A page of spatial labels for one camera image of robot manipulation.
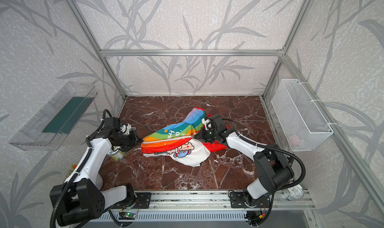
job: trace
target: robotic arm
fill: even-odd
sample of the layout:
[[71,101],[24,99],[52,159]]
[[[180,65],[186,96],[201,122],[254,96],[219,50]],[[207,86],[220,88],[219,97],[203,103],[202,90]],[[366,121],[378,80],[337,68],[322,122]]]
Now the robotic arm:
[[[202,142],[224,144],[229,148],[238,150],[255,162],[255,173],[258,178],[243,189],[243,199],[247,206],[255,207],[259,203],[261,196],[294,187],[304,179],[305,166],[297,156],[281,150],[276,144],[268,146],[251,140],[239,134],[236,130],[236,125],[235,129],[229,129],[223,120],[229,119],[222,119],[219,115],[206,116],[202,119],[205,127],[194,138]],[[284,154],[290,157],[290,161],[288,161]],[[291,168],[293,159],[297,160],[300,164],[301,175],[295,182],[286,185],[294,177],[294,172]]]
[[80,165],[63,184],[54,186],[50,192],[53,205],[51,228],[56,227],[56,220],[60,226],[67,226],[97,219],[105,208],[123,200],[130,202],[136,199],[130,184],[102,192],[95,185],[101,164],[111,148],[120,147],[126,152],[142,142],[135,130],[129,131],[126,125],[120,126],[120,119],[104,110],[101,125],[86,138],[88,149]]

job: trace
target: brown marble surface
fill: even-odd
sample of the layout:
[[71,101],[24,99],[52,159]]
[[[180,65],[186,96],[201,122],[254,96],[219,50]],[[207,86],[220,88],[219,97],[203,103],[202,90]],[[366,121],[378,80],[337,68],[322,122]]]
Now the brown marble surface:
[[[232,118],[242,134],[258,142],[274,142],[258,96],[129,97],[120,119],[135,126],[143,138],[184,120],[194,107]],[[252,160],[234,149],[213,152],[200,167],[190,167],[170,157],[144,157],[140,146],[119,162],[106,157],[99,173],[103,190],[125,183],[135,190],[243,189],[256,178]]]

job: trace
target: gray floor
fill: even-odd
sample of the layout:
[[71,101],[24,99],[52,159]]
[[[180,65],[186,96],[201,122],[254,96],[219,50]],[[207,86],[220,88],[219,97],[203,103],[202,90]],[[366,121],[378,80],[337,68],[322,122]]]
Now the gray floor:
[[[249,228],[242,221],[190,221],[190,222],[134,222],[129,228]],[[273,211],[268,219],[259,227],[282,227],[282,228],[309,228],[302,210]],[[118,228],[111,222],[89,222],[83,228]]]

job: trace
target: white mesh basket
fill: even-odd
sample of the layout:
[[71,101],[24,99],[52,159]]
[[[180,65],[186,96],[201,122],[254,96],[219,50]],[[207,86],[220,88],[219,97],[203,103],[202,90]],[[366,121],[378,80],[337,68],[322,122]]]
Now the white mesh basket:
[[293,151],[313,150],[333,134],[299,80],[282,79],[271,102]]

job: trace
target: leaf pattern wallpaper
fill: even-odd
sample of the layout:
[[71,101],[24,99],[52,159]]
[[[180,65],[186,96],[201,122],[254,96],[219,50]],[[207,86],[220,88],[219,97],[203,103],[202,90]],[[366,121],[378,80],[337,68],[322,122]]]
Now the leaf pattern wallpaper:
[[[281,49],[302,1],[76,0],[101,49]],[[142,96],[259,95],[276,61],[108,57],[126,92]]]
[[[288,56],[384,185],[383,12],[384,0],[314,0]],[[282,67],[267,101],[279,79],[289,78]],[[384,227],[333,139],[298,155],[311,164],[304,185],[325,227]]]
[[[65,3],[0,0],[0,226],[48,227],[49,191],[83,155],[84,137],[103,109],[118,114],[122,96],[94,54]],[[68,81],[98,92],[55,152],[22,151],[10,138]]]

